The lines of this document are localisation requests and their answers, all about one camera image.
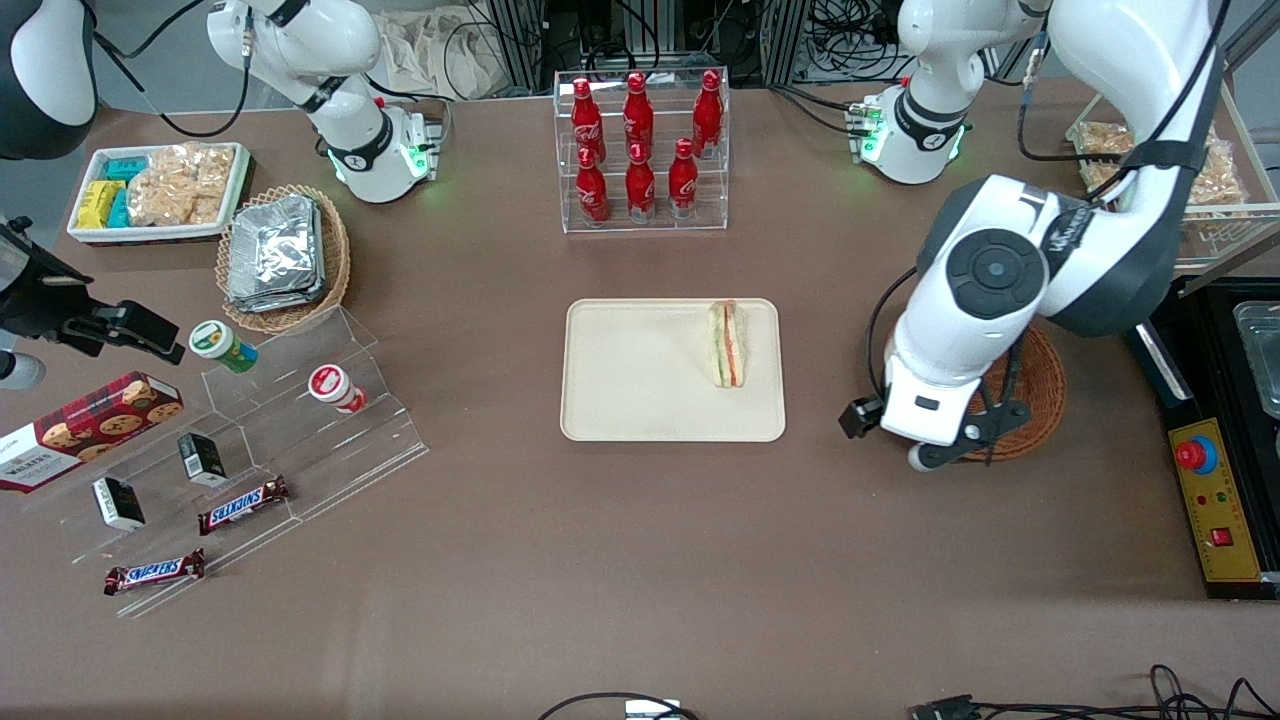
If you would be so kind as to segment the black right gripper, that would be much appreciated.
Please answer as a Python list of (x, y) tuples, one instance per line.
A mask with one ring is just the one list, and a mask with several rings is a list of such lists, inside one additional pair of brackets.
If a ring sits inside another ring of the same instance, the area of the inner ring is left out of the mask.
[(28, 338), (61, 341), (88, 357), (105, 345), (131, 347), (169, 364), (180, 364), (186, 348), (179, 328), (142, 304), (125, 300), (101, 307), (90, 296), (93, 277), (69, 266), (29, 241), (28, 218), (3, 220), (3, 331)]

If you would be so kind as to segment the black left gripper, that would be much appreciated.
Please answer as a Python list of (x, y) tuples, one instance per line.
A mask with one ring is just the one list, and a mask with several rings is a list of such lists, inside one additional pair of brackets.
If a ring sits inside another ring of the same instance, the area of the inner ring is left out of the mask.
[[(840, 415), (840, 427), (850, 439), (864, 438), (874, 430), (884, 411), (881, 398), (856, 398)], [(1018, 443), (1014, 436), (1032, 419), (1030, 406), (1019, 398), (988, 407), (980, 398), (966, 410), (959, 456), (963, 462), (998, 462), (1012, 456)]]

